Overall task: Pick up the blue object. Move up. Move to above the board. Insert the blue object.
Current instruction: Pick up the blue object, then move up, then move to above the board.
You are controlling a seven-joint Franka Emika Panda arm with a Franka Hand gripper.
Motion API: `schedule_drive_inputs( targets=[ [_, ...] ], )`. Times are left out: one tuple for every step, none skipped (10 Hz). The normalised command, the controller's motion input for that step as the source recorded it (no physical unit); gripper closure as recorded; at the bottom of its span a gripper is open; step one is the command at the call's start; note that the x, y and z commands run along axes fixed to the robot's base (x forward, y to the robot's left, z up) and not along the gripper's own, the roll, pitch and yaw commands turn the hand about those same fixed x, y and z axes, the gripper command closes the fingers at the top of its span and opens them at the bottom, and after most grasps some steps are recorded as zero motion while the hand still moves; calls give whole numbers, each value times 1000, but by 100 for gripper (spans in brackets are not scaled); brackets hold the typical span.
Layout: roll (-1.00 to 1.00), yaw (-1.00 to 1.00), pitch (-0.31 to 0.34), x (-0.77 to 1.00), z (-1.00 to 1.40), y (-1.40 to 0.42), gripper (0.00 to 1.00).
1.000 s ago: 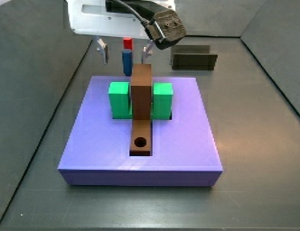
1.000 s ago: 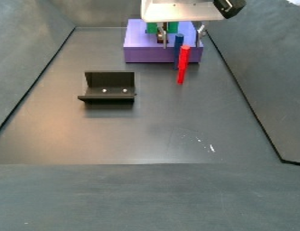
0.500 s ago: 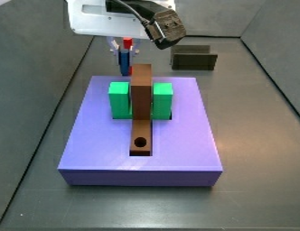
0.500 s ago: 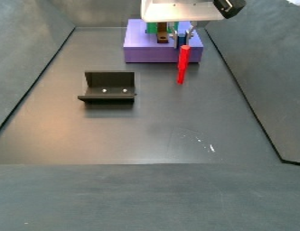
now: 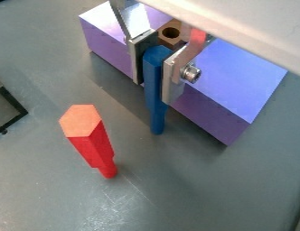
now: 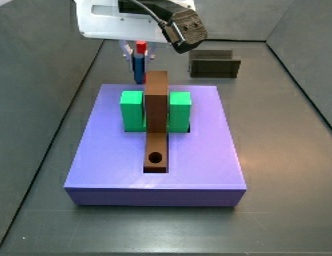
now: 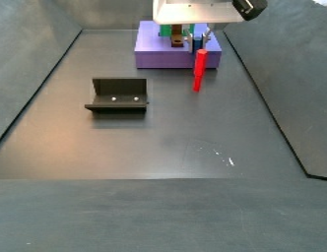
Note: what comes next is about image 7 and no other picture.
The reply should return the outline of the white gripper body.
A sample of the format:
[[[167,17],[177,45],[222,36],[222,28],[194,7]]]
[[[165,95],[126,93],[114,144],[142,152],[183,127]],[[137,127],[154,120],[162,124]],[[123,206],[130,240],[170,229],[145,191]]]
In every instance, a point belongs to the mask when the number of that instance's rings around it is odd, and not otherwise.
[[[232,0],[153,0],[153,21],[159,25],[242,22]]]

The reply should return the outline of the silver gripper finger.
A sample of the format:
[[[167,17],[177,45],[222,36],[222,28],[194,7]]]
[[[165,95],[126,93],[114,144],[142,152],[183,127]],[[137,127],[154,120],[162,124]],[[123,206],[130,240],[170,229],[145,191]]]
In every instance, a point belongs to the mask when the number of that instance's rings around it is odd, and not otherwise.
[[[206,27],[203,33],[202,33],[202,48],[205,48],[206,43],[210,41],[210,28]]]
[[[189,29],[185,29],[185,41],[189,45],[189,53],[193,53],[193,34],[190,33],[190,30]]]

